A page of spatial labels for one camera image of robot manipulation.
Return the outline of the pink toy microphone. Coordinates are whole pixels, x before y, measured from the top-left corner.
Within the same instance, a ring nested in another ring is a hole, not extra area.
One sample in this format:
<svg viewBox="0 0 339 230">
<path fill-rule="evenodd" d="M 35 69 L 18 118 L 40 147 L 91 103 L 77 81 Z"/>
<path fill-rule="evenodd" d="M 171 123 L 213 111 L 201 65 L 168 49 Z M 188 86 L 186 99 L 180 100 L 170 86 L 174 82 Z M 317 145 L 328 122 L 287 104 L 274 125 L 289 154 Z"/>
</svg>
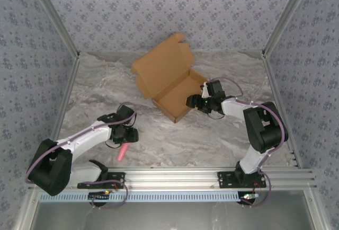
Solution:
<svg viewBox="0 0 339 230">
<path fill-rule="evenodd" d="M 118 157 L 117 157 L 117 160 L 119 162 L 121 162 L 123 160 L 128 148 L 129 148 L 129 143 L 124 143 L 120 146 L 120 151 L 119 151 L 119 154 L 118 154 Z"/>
</svg>

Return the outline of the brown cardboard box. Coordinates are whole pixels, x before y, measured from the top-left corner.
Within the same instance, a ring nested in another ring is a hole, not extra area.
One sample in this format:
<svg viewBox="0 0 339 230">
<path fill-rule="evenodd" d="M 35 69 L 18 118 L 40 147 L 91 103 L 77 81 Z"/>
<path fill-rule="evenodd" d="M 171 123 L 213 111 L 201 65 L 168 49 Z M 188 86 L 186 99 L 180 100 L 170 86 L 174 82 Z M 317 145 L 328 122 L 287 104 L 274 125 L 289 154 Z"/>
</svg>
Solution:
<svg viewBox="0 0 339 230">
<path fill-rule="evenodd" d="M 187 98 L 201 94 L 200 86 L 207 81 L 191 68 L 195 59 L 184 39 L 185 35 L 175 33 L 131 65 L 143 97 L 152 99 L 174 123 L 191 110 L 186 106 Z"/>
</svg>

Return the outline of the small black controller board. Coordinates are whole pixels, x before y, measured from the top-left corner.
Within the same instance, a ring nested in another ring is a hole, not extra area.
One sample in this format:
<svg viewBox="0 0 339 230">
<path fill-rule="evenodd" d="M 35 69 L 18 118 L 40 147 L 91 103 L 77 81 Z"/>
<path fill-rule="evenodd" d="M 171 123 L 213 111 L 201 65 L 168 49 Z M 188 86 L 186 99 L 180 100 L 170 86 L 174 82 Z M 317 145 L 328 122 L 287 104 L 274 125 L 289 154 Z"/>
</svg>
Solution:
<svg viewBox="0 0 339 230">
<path fill-rule="evenodd" d="M 258 193 L 250 193 L 250 192 L 239 192 L 238 193 L 240 201 L 238 204 L 241 205 L 252 205 L 256 198 L 259 197 Z"/>
<path fill-rule="evenodd" d="M 110 194 L 105 191 L 89 192 L 87 195 L 88 200 L 108 200 L 109 197 Z"/>
</svg>

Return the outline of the grey metal panel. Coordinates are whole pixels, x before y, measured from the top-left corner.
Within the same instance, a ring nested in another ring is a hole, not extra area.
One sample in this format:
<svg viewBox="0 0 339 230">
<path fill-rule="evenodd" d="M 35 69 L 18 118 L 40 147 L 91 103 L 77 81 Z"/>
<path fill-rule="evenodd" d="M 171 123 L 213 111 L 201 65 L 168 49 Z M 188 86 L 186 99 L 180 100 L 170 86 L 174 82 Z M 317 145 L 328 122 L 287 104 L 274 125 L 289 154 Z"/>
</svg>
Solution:
<svg viewBox="0 0 339 230">
<path fill-rule="evenodd" d="M 315 230 L 303 205 L 235 202 L 127 203 L 93 209 L 88 203 L 41 203 L 30 230 Z"/>
</svg>

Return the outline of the wide aluminium mounting rail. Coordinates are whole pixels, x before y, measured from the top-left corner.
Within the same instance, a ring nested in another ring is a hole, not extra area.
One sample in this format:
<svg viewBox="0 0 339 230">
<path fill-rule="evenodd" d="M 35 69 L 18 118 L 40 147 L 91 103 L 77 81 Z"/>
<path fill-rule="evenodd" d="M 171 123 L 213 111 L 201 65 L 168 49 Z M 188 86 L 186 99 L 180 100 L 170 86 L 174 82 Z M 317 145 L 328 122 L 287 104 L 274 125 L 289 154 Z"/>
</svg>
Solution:
<svg viewBox="0 0 339 230">
<path fill-rule="evenodd" d="M 219 189 L 218 172 L 231 167 L 111 167 L 109 172 L 124 172 L 131 191 L 212 191 Z M 317 188 L 310 169 L 268 166 L 262 169 L 271 180 L 272 190 Z"/>
</svg>

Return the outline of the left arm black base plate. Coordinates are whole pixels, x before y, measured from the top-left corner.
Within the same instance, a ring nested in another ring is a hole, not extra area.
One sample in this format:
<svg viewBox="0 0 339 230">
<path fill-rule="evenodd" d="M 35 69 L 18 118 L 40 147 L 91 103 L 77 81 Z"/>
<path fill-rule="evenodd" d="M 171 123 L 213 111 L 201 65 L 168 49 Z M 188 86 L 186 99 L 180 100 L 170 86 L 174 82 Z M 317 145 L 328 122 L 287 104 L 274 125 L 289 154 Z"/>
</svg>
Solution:
<svg viewBox="0 0 339 230">
<path fill-rule="evenodd" d="M 107 172 L 104 174 L 100 174 L 98 179 L 94 181 L 94 184 L 85 184 L 79 183 L 77 185 L 78 189 L 124 189 L 123 185 L 120 182 L 125 181 L 125 172 Z M 116 182 L 107 182 L 107 183 L 99 183 L 100 181 L 108 181 L 108 180 L 116 180 Z"/>
</svg>

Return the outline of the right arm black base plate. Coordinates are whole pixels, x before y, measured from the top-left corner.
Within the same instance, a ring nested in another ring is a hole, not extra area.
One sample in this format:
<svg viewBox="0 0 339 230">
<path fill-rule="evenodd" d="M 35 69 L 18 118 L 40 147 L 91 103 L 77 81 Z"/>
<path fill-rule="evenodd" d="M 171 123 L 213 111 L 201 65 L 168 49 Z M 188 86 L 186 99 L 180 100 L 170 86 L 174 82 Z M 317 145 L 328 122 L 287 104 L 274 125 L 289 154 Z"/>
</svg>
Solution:
<svg viewBox="0 0 339 230">
<path fill-rule="evenodd" d="M 225 188 L 266 188 L 266 180 L 258 173 L 244 174 L 236 171 L 218 172 L 218 183 Z"/>
</svg>

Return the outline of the thin aluminium back rail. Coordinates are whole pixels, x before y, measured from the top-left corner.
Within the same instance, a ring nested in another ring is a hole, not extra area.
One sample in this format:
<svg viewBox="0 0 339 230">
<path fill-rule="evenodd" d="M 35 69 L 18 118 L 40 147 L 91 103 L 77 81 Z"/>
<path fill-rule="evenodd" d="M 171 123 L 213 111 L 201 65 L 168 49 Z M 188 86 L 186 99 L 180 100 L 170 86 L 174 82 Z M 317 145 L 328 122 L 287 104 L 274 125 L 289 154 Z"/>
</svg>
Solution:
<svg viewBox="0 0 339 230">
<path fill-rule="evenodd" d="M 262 54 L 262 50 L 202 50 L 196 49 L 191 50 L 192 52 L 240 52 L 243 54 L 258 55 Z M 147 50 L 127 50 L 127 51 L 87 51 L 88 54 L 98 55 L 98 54 L 146 54 Z"/>
</svg>

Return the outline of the aluminium corner post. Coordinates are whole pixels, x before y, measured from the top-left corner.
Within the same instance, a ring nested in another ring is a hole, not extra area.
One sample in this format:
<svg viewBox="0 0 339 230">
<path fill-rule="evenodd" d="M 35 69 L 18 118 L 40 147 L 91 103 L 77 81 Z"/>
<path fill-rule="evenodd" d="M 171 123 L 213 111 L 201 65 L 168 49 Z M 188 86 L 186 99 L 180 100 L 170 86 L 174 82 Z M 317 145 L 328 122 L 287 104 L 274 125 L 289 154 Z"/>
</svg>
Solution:
<svg viewBox="0 0 339 230">
<path fill-rule="evenodd" d="M 55 29 L 59 33 L 62 41 L 64 42 L 66 48 L 74 58 L 78 58 L 78 51 L 75 44 L 72 41 L 70 34 L 68 33 L 60 15 L 58 14 L 56 8 L 54 7 L 51 0 L 39 0 L 44 10 L 48 14 L 51 22 L 53 23 Z"/>
<path fill-rule="evenodd" d="M 294 12 L 299 6 L 302 0 L 288 0 L 286 6 L 284 7 L 281 15 L 279 16 L 278 22 L 275 25 L 265 47 L 263 48 L 262 54 L 265 59 L 268 59 L 272 51 L 274 50 L 276 44 L 281 38 L 285 28 L 287 27 L 289 21 L 291 20 Z"/>
</svg>

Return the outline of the aluminium lower frame rail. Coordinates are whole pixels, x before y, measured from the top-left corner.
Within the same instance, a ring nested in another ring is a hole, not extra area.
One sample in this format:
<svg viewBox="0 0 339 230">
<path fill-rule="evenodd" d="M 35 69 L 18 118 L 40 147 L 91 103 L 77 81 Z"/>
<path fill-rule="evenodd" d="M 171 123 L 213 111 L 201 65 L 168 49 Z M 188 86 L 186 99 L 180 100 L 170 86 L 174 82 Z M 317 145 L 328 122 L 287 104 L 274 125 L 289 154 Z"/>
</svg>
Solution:
<svg viewBox="0 0 339 230">
<path fill-rule="evenodd" d="M 19 214 L 16 218 L 14 230 L 30 230 L 34 214 L 39 203 L 40 191 L 29 189 L 21 204 Z"/>
<path fill-rule="evenodd" d="M 306 189 L 304 190 L 304 196 L 315 230 L 327 230 L 326 222 L 320 208 L 320 199 L 316 196 L 316 191 Z"/>
</svg>

